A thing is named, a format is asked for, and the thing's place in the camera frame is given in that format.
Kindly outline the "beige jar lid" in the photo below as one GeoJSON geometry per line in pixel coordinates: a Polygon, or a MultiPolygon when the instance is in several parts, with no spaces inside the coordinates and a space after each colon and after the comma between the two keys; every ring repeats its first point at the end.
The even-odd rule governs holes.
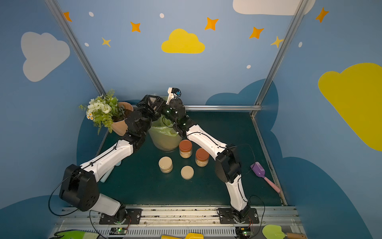
{"type": "Polygon", "coordinates": [[[191,166],[184,166],[181,169],[181,176],[186,180],[190,180],[194,176],[194,169],[191,166]]]}

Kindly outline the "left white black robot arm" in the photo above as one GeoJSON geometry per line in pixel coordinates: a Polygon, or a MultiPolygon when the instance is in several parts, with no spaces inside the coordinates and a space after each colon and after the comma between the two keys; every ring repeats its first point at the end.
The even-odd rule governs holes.
{"type": "Polygon", "coordinates": [[[92,210],[123,221],[125,206],[101,194],[97,183],[109,170],[139,150],[165,103],[159,96],[146,95],[124,120],[127,131],[114,146],[80,166],[72,164],[66,168],[59,197],[80,211],[92,210]]]}

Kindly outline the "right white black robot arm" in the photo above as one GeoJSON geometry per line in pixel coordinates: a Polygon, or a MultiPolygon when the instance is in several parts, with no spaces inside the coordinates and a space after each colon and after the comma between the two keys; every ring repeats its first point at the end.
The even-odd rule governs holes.
{"type": "Polygon", "coordinates": [[[173,98],[167,103],[157,96],[154,102],[154,112],[169,120],[177,134],[199,145],[215,160],[215,173],[226,184],[232,213],[237,221],[243,221],[250,205],[242,186],[242,162],[236,156],[236,146],[222,143],[205,132],[186,114],[181,99],[173,98]]]}

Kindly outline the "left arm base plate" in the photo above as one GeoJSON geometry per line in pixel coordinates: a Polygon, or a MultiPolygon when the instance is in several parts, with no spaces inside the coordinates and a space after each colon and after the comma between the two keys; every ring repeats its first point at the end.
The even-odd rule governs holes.
{"type": "Polygon", "coordinates": [[[113,216],[102,213],[99,220],[100,225],[138,225],[141,218],[141,209],[122,208],[113,216]]]}

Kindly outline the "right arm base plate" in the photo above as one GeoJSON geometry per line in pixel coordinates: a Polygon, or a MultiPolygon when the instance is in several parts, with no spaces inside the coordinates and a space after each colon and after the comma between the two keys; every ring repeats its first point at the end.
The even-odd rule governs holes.
{"type": "Polygon", "coordinates": [[[216,210],[221,224],[260,224],[260,218],[255,208],[250,208],[248,214],[238,221],[231,208],[218,208],[216,210]]]}

